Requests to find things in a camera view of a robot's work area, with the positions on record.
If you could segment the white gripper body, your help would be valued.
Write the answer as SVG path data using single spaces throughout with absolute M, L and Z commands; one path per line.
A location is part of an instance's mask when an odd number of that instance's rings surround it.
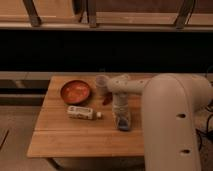
M 126 93 L 113 94 L 112 111 L 117 129 L 118 122 L 121 120 L 128 122 L 131 129 L 131 114 L 128 105 L 128 95 Z

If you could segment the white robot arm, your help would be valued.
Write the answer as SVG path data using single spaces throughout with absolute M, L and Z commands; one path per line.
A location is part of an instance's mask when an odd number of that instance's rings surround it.
M 146 171 L 202 171 L 194 114 L 213 101 L 208 79 L 172 73 L 139 80 L 98 75 L 95 85 L 100 94 L 113 95 L 114 116 L 125 122 L 131 121 L 128 96 L 141 96 Z

